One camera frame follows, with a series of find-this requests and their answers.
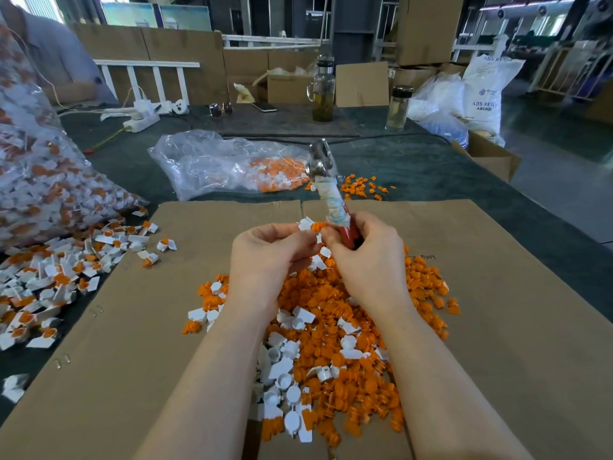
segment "person in gray shirt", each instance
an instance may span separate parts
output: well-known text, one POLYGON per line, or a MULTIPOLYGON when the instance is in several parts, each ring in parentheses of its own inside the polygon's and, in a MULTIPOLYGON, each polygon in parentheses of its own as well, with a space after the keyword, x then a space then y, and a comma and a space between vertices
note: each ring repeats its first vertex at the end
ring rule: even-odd
POLYGON ((38 85, 53 105, 118 103, 72 30, 60 22, 27 13, 10 0, 0 0, 0 11, 34 67, 38 85))

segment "person's right hand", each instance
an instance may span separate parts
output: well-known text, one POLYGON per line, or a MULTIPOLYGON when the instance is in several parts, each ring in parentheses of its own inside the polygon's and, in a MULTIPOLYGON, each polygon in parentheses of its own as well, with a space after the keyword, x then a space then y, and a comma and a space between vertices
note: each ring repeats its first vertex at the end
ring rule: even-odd
POLYGON ((321 235, 337 263, 347 292, 369 313, 381 301, 409 301, 405 252, 398 232, 370 213, 355 214, 364 243, 355 251, 343 245, 340 233, 325 227, 321 235))

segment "sunglasses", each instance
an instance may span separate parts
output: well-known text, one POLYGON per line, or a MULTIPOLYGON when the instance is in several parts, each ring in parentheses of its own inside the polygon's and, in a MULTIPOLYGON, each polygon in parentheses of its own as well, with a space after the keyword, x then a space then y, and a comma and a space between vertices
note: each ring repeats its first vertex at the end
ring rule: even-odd
POLYGON ((211 111, 211 116, 214 118, 218 118, 222 113, 226 115, 231 115, 234 109, 232 108, 232 104, 230 103, 222 103, 221 107, 217 103, 213 103, 209 105, 209 110, 211 111))

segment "person's left hand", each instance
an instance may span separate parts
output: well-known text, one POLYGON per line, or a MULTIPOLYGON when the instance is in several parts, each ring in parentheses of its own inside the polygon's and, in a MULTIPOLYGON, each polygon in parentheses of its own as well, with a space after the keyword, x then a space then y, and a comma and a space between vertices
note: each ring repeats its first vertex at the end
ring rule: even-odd
POLYGON ((265 224, 240 234, 232 244, 228 301, 277 311, 277 296, 288 273, 311 264, 321 246, 317 234, 298 224, 265 224))

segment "glass bottle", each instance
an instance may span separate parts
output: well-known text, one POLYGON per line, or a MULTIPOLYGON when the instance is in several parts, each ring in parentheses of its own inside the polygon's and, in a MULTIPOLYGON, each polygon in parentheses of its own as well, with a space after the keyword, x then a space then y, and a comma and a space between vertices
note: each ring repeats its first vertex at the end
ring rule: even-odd
POLYGON ((313 102, 313 121, 328 123, 333 119, 334 90, 337 84, 333 70, 334 58, 332 56, 318 57, 317 73, 313 82, 306 87, 306 96, 313 102))
POLYGON ((406 111, 409 108, 409 100, 412 96, 413 87, 394 85, 392 97, 389 100, 389 109, 387 110, 386 129, 402 131, 405 128, 406 111))

